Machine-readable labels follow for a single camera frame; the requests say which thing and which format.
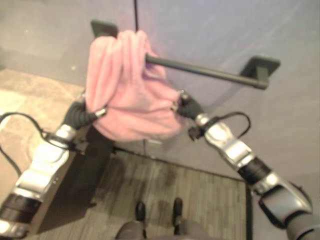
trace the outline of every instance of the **black cable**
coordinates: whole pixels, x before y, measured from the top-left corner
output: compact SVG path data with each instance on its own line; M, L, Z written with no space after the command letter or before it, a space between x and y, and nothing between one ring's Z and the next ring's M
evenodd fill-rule
M244 116L247 121L248 121L248 126L246 127L246 129L238 136L238 139L241 138L242 136L244 136L251 128L251 120L250 120L250 117L245 114L244 112L242 111L233 111L233 112L229 112L227 113L226 115L223 115L223 116L218 116L217 118L217 121L221 121L223 119L228 119L228 118L231 118L233 116Z
M11 115L20 115L20 116L23 116L27 119L29 119L32 124L35 126L35 128L37 129L37 131L39 132L41 138L46 141L47 143L51 144L51 145L54 145L55 147L58 147L58 148L61 148L61 149L66 149L66 150L74 150L73 148L68 148L68 147L61 147L61 146L58 146L58 145L55 145L53 144L52 142L48 141L47 139L47 136L49 134L51 134L50 132L47 132L45 130L43 130L40 125L38 124L38 122L33 118L31 117L30 115L28 114L25 114L25 113L22 113L22 112L6 112L2 115L0 115L0 124L1 122L6 118L6 117L9 117ZM18 167L18 165L15 163L14 160L12 160L12 158L1 148L0 146L0 153L3 154L3 156L6 158L6 160L11 164L11 166L14 168L14 170L16 171L16 173L18 174L18 176L21 176L22 172L20 170L20 168Z

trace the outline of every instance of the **wall mount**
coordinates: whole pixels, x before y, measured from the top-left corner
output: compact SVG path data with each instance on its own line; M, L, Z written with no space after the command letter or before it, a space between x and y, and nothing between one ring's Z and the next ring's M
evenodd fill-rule
M117 25L113 22L105 22L97 19L93 19L91 21L91 27L95 38L101 36L112 36L116 38L119 32ZM223 79L262 90L265 90L269 86L269 76L281 64L278 59L256 55L247 62L240 75L235 75L202 66L150 56L149 54L145 55L145 62L189 73Z

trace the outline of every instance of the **pink towel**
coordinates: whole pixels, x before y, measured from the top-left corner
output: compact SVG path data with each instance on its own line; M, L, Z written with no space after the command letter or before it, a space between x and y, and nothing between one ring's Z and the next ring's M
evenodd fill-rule
M181 130L183 118L170 110L179 93L162 66L146 65L146 53L155 56L143 31L101 36L90 46L86 106L93 112L107 105L94 126L109 139L164 139Z

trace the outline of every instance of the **dark metal rod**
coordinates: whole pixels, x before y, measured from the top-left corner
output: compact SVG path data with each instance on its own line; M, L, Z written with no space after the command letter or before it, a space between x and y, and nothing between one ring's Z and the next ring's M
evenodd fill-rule
M174 60L169 60L161 57L154 57L154 56L150 56L149 54L145 55L145 61L150 64L157 64L157 65L161 65L161 66L172 68L172 69L186 71L189 73L204 75L204 76L213 77L217 79L223 79L223 80L231 81L238 84L245 84L258 89L264 90L268 87L268 83L260 82L255 78L234 75L234 74L223 72L223 71L217 71L210 68L178 62Z

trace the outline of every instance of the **silver robot arm segment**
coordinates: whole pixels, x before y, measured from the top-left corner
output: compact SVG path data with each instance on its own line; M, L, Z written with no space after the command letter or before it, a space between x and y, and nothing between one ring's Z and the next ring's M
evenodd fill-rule
M208 115L202 113L195 123L203 130L206 142L260 196L259 205L273 225L287 229L290 240L313 239L320 228L319 219L313 215L312 203L301 188L271 170L223 122L211 124Z

